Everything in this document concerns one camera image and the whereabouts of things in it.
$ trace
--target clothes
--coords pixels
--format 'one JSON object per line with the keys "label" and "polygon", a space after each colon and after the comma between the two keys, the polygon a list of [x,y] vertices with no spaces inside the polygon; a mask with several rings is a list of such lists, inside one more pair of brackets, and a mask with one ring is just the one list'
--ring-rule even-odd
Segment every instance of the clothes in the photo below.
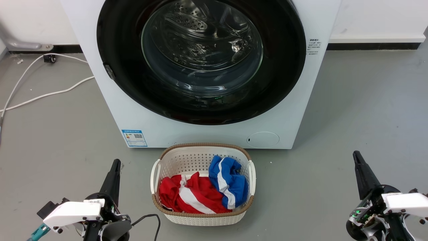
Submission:
{"label": "clothes", "polygon": [[248,196],[248,184],[245,176],[237,171],[241,164],[230,157],[214,156],[208,168],[211,183],[224,194],[222,204],[227,209],[242,205]]}
{"label": "clothes", "polygon": [[231,212],[223,207],[223,195],[199,172],[186,181],[186,176],[164,178],[159,186],[159,199],[164,207],[174,212],[191,214],[219,214]]}

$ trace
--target black baseboard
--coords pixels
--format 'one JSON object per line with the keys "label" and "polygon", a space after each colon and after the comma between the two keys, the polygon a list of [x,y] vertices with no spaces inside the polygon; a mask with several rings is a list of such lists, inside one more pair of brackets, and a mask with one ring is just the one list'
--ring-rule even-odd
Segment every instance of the black baseboard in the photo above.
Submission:
{"label": "black baseboard", "polygon": [[415,50],[421,43],[329,43],[327,50]]}
{"label": "black baseboard", "polygon": [[[415,50],[421,43],[329,43],[327,50]],[[57,54],[83,53],[80,45],[54,45],[49,52]],[[46,51],[9,51],[11,54],[47,54]]]}

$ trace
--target brown basket rim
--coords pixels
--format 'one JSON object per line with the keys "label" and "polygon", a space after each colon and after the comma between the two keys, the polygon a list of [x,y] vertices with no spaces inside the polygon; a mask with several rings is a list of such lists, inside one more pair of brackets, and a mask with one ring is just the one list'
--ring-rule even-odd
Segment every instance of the brown basket rim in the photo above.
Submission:
{"label": "brown basket rim", "polygon": [[[243,148],[241,148],[239,146],[235,146],[235,145],[220,144],[220,143],[186,143],[186,144],[174,145],[174,146],[167,148],[165,151],[163,151],[163,153],[161,154],[159,159],[162,160],[162,158],[165,156],[166,153],[168,153],[171,150],[181,148],[181,147],[225,147],[225,148],[232,148],[232,149],[236,149],[236,150],[241,151],[242,153],[244,153],[245,157],[247,157],[248,160],[251,160],[250,154],[248,154],[248,152],[246,150],[244,150]],[[155,194],[152,194],[152,199],[153,199],[154,205],[159,209],[159,211],[161,211],[162,213],[164,213],[166,215],[179,216],[179,217],[207,217],[208,218],[208,217],[232,217],[232,216],[240,215],[240,214],[244,213],[245,211],[247,211],[250,208],[250,206],[253,204],[254,195],[250,196],[250,199],[248,200],[247,204],[244,205],[244,207],[242,209],[240,209],[239,211],[234,211],[231,213],[222,213],[222,214],[188,214],[188,213],[179,213],[179,212],[168,211],[168,210],[164,209],[161,205],[159,205],[158,201],[156,200]]]}

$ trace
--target blue and white sticker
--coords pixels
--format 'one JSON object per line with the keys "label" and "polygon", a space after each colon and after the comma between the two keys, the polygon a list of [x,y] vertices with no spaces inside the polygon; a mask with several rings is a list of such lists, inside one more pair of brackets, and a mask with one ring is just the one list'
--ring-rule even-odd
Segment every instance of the blue and white sticker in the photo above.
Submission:
{"label": "blue and white sticker", "polygon": [[147,147],[141,130],[122,130],[129,147]]}

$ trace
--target teal connector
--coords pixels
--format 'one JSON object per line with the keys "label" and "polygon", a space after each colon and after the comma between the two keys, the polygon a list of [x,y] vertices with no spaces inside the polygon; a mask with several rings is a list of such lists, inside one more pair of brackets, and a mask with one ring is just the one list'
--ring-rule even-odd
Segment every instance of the teal connector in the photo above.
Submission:
{"label": "teal connector", "polygon": [[47,234],[51,229],[46,225],[42,224],[38,229],[36,229],[32,234],[31,238],[27,239],[27,241],[38,241],[41,237]]}

